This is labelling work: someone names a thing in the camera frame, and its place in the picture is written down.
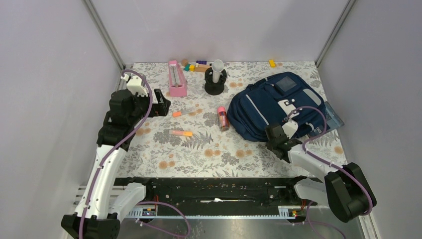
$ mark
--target pink pencil case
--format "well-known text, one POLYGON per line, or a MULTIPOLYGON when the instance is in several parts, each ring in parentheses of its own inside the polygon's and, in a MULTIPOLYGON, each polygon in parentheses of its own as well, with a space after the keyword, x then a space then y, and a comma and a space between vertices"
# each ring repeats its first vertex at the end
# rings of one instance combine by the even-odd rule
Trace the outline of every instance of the pink pencil case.
POLYGON ((170 96, 182 97, 188 95, 188 82, 177 61, 169 61, 170 96))

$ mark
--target bottle cap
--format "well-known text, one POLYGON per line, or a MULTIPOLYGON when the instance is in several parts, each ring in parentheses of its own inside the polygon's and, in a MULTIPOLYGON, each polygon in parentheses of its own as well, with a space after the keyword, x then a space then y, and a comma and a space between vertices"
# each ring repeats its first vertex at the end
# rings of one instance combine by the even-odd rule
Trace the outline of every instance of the bottle cap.
POLYGON ((225 112, 225 107, 224 106, 218 107, 217 113, 220 113, 220 112, 225 112))

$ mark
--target white wall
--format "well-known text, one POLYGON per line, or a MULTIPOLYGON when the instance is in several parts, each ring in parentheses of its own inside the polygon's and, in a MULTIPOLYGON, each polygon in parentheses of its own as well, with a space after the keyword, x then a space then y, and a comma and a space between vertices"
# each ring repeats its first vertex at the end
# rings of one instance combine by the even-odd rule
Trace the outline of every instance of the white wall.
POLYGON ((0 3, 0 232, 57 239, 118 68, 80 0, 0 3))
POLYGON ((359 0, 320 67, 383 239, 421 238, 422 1, 359 0))
POLYGON ((126 64, 316 60, 347 0, 93 0, 126 64))

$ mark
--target teal block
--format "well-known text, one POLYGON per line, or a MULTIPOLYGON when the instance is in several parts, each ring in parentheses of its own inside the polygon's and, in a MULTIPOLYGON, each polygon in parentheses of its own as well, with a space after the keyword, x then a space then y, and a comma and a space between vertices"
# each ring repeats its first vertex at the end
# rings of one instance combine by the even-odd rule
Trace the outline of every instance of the teal block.
POLYGON ((190 67, 191 65, 188 63, 184 68, 183 68, 183 70, 185 70, 185 71, 189 71, 189 67, 190 67))

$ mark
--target orange highlighter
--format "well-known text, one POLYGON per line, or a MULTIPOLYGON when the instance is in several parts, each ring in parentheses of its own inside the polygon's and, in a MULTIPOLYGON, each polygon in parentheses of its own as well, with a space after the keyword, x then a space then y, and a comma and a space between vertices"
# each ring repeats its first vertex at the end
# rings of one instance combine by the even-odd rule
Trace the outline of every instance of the orange highlighter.
POLYGON ((192 137, 194 133, 190 131, 180 131, 180 130, 169 130, 169 134, 177 135, 177 136, 186 136, 186 137, 192 137))
POLYGON ((196 109, 193 108, 193 107, 186 109, 186 110, 182 110, 182 111, 176 111, 176 112, 173 112, 173 117, 179 117, 179 116, 187 115, 187 114, 195 112, 195 111, 196 111, 196 109))

